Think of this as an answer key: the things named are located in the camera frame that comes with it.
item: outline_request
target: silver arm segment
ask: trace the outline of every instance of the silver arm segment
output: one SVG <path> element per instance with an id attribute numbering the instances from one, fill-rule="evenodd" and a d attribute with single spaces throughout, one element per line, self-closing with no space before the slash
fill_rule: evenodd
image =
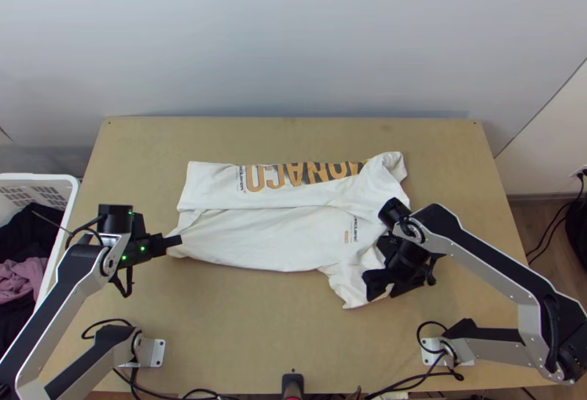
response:
<path id="1" fill-rule="evenodd" d="M 394 224 L 392 234 L 459 262 L 518 306 L 517 330 L 477 328 L 471 319 L 463 319 L 442 337 L 429 338 L 446 349 L 449 356 L 444 363 L 483 359 L 530 366 L 544 378 L 564 385 L 574 384 L 583 375 L 587 316 L 579 302 L 467 232 L 441 205 L 410 214 Z"/>
<path id="2" fill-rule="evenodd" d="M 103 245 L 90 245 L 91 237 L 84 236 L 64 253 L 54 287 L 0 360 L 1 400 L 82 399 L 115 366 L 161 366 L 165 341 L 147 339 L 136 327 L 109 324 L 96 332 L 93 347 L 54 380 L 43 386 L 38 379 L 88 296 L 110 282 L 121 286 L 119 269 L 162 256 L 181 243 L 179 237 L 146 233 L 142 215 L 131 206 L 101 205 L 98 212 Z M 121 293 L 128 296 L 130 287 Z"/>

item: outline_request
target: laundry basket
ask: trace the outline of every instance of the laundry basket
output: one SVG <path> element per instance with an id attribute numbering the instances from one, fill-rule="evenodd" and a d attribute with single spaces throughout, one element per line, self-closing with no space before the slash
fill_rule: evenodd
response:
<path id="1" fill-rule="evenodd" d="M 0 174 L 0 227 L 29 203 L 64 211 L 61 226 L 67 227 L 73 204 L 79 190 L 79 181 L 71 175 L 49 174 Z M 37 298 L 37 306 L 47 295 L 51 275 L 57 266 L 59 251 L 65 240 L 65 232 L 59 230 Z"/>

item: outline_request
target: table top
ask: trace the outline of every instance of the table top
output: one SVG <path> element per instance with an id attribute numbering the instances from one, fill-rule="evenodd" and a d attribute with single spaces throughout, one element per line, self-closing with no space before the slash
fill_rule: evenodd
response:
<path id="1" fill-rule="evenodd" d="M 94 218 L 99 203 L 132 204 L 150 233 L 167 234 L 189 161 L 263 164 L 363 160 L 404 154 L 402 183 L 412 210 L 442 203 L 463 226 L 525 263 L 516 226 L 482 125 L 453 119 L 124 117 L 103 122 L 69 229 Z M 482 327 L 516 327 L 503 295 L 448 259 L 438 284 L 395 299 L 343 310 L 317 271 L 280 273 L 163 257 L 134 271 L 123 299 L 107 286 L 86 300 L 42 373 L 49 380 L 89 344 L 79 335 L 101 319 L 123 317 L 164 338 L 164 364 L 139 383 L 159 392 L 279 393 L 295 369 L 308 393 L 372 392 L 426 372 L 415 330 L 464 317 Z M 544 385 L 536 370 L 491 362 L 459 369 L 463 382 L 432 377 L 417 390 Z M 113 374 L 99 390 L 128 390 Z"/>

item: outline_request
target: black arm segment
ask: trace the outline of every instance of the black arm segment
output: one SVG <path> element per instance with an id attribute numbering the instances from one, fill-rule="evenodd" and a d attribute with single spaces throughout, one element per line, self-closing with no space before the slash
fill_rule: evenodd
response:
<path id="1" fill-rule="evenodd" d="M 411 214 L 409 221 L 412 220 L 419 222 L 435 236 L 443 237 L 468 251 L 536 298 L 540 306 L 541 334 L 550 347 L 549 356 L 544 363 L 551 367 L 547 368 L 549 371 L 553 372 L 553 366 L 559 362 L 565 379 L 575 381 L 587 371 L 587 318 L 577 301 L 558 293 L 547 279 L 468 233 L 462 228 L 458 218 L 443 206 L 429 205 Z M 475 334 L 484 330 L 489 331 L 477 329 Z"/>

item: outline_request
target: black cable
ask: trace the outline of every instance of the black cable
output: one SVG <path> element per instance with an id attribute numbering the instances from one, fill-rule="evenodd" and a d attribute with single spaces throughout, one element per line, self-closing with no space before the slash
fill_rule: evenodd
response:
<path id="1" fill-rule="evenodd" d="M 566 213 L 565 231 L 571 248 L 587 270 L 587 206 L 574 204 Z"/>
<path id="2" fill-rule="evenodd" d="M 550 234 L 550 236 L 549 236 L 549 238 L 548 238 L 548 242 L 546 243 L 546 246 L 544 247 L 544 249 L 542 249 L 542 250 L 540 251 L 540 253 L 539 253 L 538 255 L 536 255 L 534 258 L 532 258 L 532 259 L 530 259 L 530 260 L 528 261 L 528 265 L 529 265 L 529 266 L 530 266 L 530 265 L 531 265 L 531 264 L 532 264 L 532 263 L 533 263 L 535 260 L 537 260 L 538 258 L 540 258 L 540 257 L 541 257 L 541 256 L 544 254 L 544 252 L 546 252 L 546 251 L 548 250 L 548 247 L 550 246 L 550 242 L 553 240 L 553 236 L 554 236 L 554 234 L 555 234 L 555 232 L 556 232 L 556 229 L 558 229 L 558 226 L 559 226 L 559 225 L 561 225 L 561 224 L 564 222 L 565 218 L 563 218 L 561 221 L 559 221 L 559 222 L 557 222 L 557 223 L 556 223 L 556 226 L 555 226 L 555 228 L 553 229 L 553 231 L 551 232 L 551 234 Z"/>
<path id="3" fill-rule="evenodd" d="M 451 368 L 449 368 L 448 371 L 439 372 L 439 373 L 432 373 L 434 368 L 436 368 L 438 363 L 444 358 L 444 356 L 448 355 L 448 353 L 444 349 L 435 349 L 435 350 L 428 349 L 422 344 L 422 340 L 420 339 L 420 332 L 427 325 L 437 325 L 441 328 L 444 328 L 445 331 L 447 330 L 447 328 L 444 325 L 440 324 L 439 322 L 427 321 L 427 322 L 423 322 L 422 324 L 420 324 L 420 326 L 416 329 L 416 338 L 418 339 L 418 345 L 427 352 L 430 352 L 432 354 L 438 354 L 437 359 L 434 361 L 434 363 L 432 363 L 432 365 L 430 366 L 428 371 L 424 374 L 418 374 L 417 376 L 412 376 L 412 377 L 408 377 L 406 379 L 400 380 L 399 382 L 396 382 L 393 385 L 389 385 L 386 388 L 378 390 L 375 393 L 368 394 L 367 396 L 365 396 L 364 400 L 371 400 L 371 399 L 374 399 L 375 397 L 380 396 L 385 393 L 406 391 L 406 390 L 416 388 L 417 386 L 422 385 L 426 381 L 426 379 L 428 379 L 429 377 L 453 376 L 455 379 L 459 380 L 460 382 L 462 382 L 464 380 L 464 377 L 462 374 L 457 373 L 456 371 L 454 371 Z M 418 379 L 420 379 L 418 382 L 416 382 L 412 385 L 404 386 L 406 383 L 411 382 L 412 380 L 418 380 Z"/>
<path id="4" fill-rule="evenodd" d="M 522 390 L 523 390 L 525 393 L 527 393 L 528 397 L 530 397 L 532 400 L 536 400 L 536 397 L 534 397 L 534 396 L 532 395 L 532 393 L 531 393 L 529 390 L 527 390 L 526 388 L 522 388 Z"/>
<path id="5" fill-rule="evenodd" d="M 73 237 L 75 235 L 77 235 L 80 232 L 83 232 L 84 230 L 87 232 L 90 232 L 93 236 L 96 237 L 96 239 L 98 240 L 98 242 L 100 243 L 101 246 L 104 245 L 102 238 L 100 237 L 100 235 L 98 234 L 98 232 L 94 229 L 91 229 L 91 227 L 96 224 L 97 222 L 101 221 L 103 218 L 105 218 L 106 215 L 100 215 L 96 218 L 94 218 L 92 221 L 87 222 L 84 225 L 79 226 L 77 229 L 72 230 L 68 236 L 68 238 L 65 240 L 65 249 L 67 249 L 69 247 L 69 244 L 71 243 L 71 240 L 73 239 Z"/>
<path id="6" fill-rule="evenodd" d="M 87 335 L 87 333 L 92 328 L 99 327 L 100 325 L 111 324 L 112 322 L 121 322 L 128 327 L 133 326 L 133 324 L 131 324 L 129 321 L 127 321 L 126 319 L 122 319 L 122 318 L 104 319 L 102 321 L 95 322 L 95 323 L 91 324 L 88 328 L 86 328 L 83 331 L 83 333 L 81 334 L 81 338 L 84 340 L 93 339 L 94 336 Z M 120 377 L 122 380 L 124 380 L 131 387 L 131 394 L 135 400 L 141 400 L 137 391 L 141 391 L 145 394 L 149 394 L 152 397 L 156 397 L 157 399 L 162 399 L 162 400 L 185 400 L 185 399 L 188 399 L 190 395 L 197 393 L 197 392 L 203 392 L 203 393 L 207 393 L 207 394 L 212 395 L 212 397 L 205 397 L 205 398 L 200 398 L 197 400 L 220 400 L 220 399 L 222 399 L 222 400 L 238 400 L 236 397 L 221 396 L 216 391 L 212 391 L 212 390 L 204 389 L 204 388 L 192 389 L 183 397 L 164 396 L 163 394 L 159 394 L 159 393 L 153 392 L 151 390 L 148 390 L 146 388 L 142 388 L 141 386 L 138 386 L 138 384 L 136 383 L 136 376 L 139 373 L 139 368 L 132 368 L 130 378 L 125 377 L 124 374 L 122 374 L 116 368 L 113 368 L 112 370 L 118 377 Z"/>
<path id="7" fill-rule="evenodd" d="M 548 231 L 550 230 L 550 228 L 553 226 L 553 224 L 555 223 L 556 219 L 558 218 L 558 215 L 561 214 L 561 212 L 567 207 L 567 206 L 571 206 L 572 204 L 575 204 L 578 200 L 580 200 L 581 195 L 583 195 L 583 189 L 585 188 L 585 181 L 584 181 L 584 175 L 579 172 L 577 174 L 577 177 L 579 178 L 579 180 L 581 180 L 581 189 L 579 191 L 579 193 L 577 194 L 577 197 L 566 204 L 563 204 L 558 211 L 556 212 L 555 216 L 553 217 L 553 219 L 550 221 L 549 225 L 546 227 L 546 229 L 544 230 L 542 237 L 540 238 L 539 243 L 536 245 L 536 247 L 534 247 L 530 252 L 526 253 L 526 257 L 530 256 L 532 253 L 534 253 L 535 251 L 537 251 L 540 246 L 542 246 L 542 243 L 544 242 L 544 239 L 546 238 L 546 235 L 548 234 Z M 553 232 L 556 231 L 556 228 L 558 227 L 558 225 L 560 224 L 560 222 L 558 222 L 558 224 L 556 225 L 555 229 L 553 230 Z"/>
<path id="8" fill-rule="evenodd" d="M 446 351 L 440 353 L 438 355 L 437 359 L 434 361 L 434 363 L 432 363 L 432 365 L 430 366 L 430 369 L 425 374 L 418 374 L 417 376 L 412 376 L 412 377 L 408 377 L 406 379 L 400 380 L 399 382 L 394 383 L 393 385 L 390 385 L 387 388 L 383 388 L 382 390 L 378 390 L 375 393 L 371 393 L 371 394 L 365 396 L 365 400 L 374 399 L 375 397 L 380 396 L 385 393 L 406 391 L 406 390 L 416 388 L 416 387 L 422 385 L 429 377 L 453 376 L 455 379 L 457 379 L 461 382 L 462 380 L 464 380 L 464 377 L 462 376 L 462 374 L 459 374 L 452 369 L 449 369 L 446 372 L 432 373 L 434 368 L 436 368 L 436 366 L 438 365 L 438 362 L 441 361 L 441 359 L 444 358 L 444 356 L 446 356 L 447 354 L 448 353 Z M 402 386 L 408 382 L 411 382 L 412 380 L 418 380 L 418 379 L 420 379 L 420 381 L 414 383 L 413 385 Z"/>
<path id="9" fill-rule="evenodd" d="M 544 232 L 544 234 L 542 235 L 542 238 L 540 240 L 539 245 L 542 243 L 542 241 L 544 241 L 544 235 L 546 235 L 546 232 L 548 231 L 548 229 L 552 226 L 553 222 L 556 220 L 556 217 L 560 214 L 560 212 L 565 208 L 565 207 L 569 207 L 566 211 L 566 215 L 560 219 L 555 227 L 553 228 L 553 230 L 550 232 L 550 236 L 548 237 L 548 242 L 546 243 L 546 246 L 544 246 L 544 248 L 539 252 L 538 255 L 536 255 L 534 258 L 530 259 L 528 261 L 528 265 L 530 266 L 536 259 L 540 258 L 548 249 L 548 247 L 550 246 L 550 242 L 553 240 L 553 236 L 556 233 L 556 230 L 558 229 L 558 226 L 560 226 L 563 222 L 566 221 L 566 232 L 567 235 L 569 236 L 569 242 L 571 243 L 571 245 L 573 245 L 573 237 L 569 235 L 569 222 L 573 223 L 576 219 L 577 219 L 577 215 L 579 214 L 579 211 L 581 211 L 583 209 L 583 204 L 585 202 L 585 199 L 583 199 L 583 201 L 579 204 L 580 202 L 580 198 L 581 195 L 583 194 L 583 189 L 585 186 L 585 181 L 584 181 L 584 175 L 582 173 L 578 173 L 577 177 L 581 180 L 581 189 L 579 191 L 579 194 L 577 195 L 577 197 L 571 201 L 570 203 L 565 204 L 564 206 L 562 206 L 560 209 L 558 209 L 557 214 L 555 215 L 555 217 L 553 218 L 553 220 L 550 222 L 550 224 L 548 225 L 547 230 Z M 533 249 L 530 252 L 528 252 L 528 254 L 526 255 L 526 257 L 528 257 L 531 253 L 535 252 L 537 249 Z"/>
<path id="10" fill-rule="evenodd" d="M 206 393 L 206 394 L 212 395 L 212 397 L 197 397 L 197 400 L 216 400 L 218 398 L 218 394 L 212 390 L 204 389 L 204 388 L 196 388 L 196 389 L 192 389 L 191 391 L 186 393 L 182 397 L 182 399 L 189 399 L 190 395 L 196 394 L 196 393 Z"/>
<path id="11" fill-rule="evenodd" d="M 88 336 L 88 335 L 86 335 L 92 328 L 99 327 L 100 325 L 111 324 L 112 322 L 121 322 L 124 325 L 126 325 L 127 327 L 132 327 L 133 326 L 133 324 L 131 324 L 126 319 L 121 319 L 121 318 L 104 319 L 103 321 L 95 322 L 94 324 L 91 324 L 88 328 L 86 328 L 84 330 L 84 332 L 81 334 L 81 338 L 84 339 L 85 341 L 88 340 L 88 339 L 93 339 L 94 336 Z"/>
<path id="12" fill-rule="evenodd" d="M 420 326 L 418 327 L 418 329 L 416 330 L 416 338 L 418 339 L 418 345 L 420 345 L 420 347 L 424 350 L 429 352 L 430 354 L 440 354 L 441 352 L 444 352 L 444 350 L 441 349 L 428 349 L 426 348 L 423 343 L 422 343 L 422 339 L 420 338 L 420 332 L 422 331 L 422 329 L 427 326 L 427 325 L 438 325 L 439 327 L 443 328 L 444 331 L 448 330 L 447 327 L 445 327 L 444 325 L 440 324 L 439 322 L 436 321 L 427 321 L 427 322 L 423 322 L 422 324 L 420 324 Z"/>

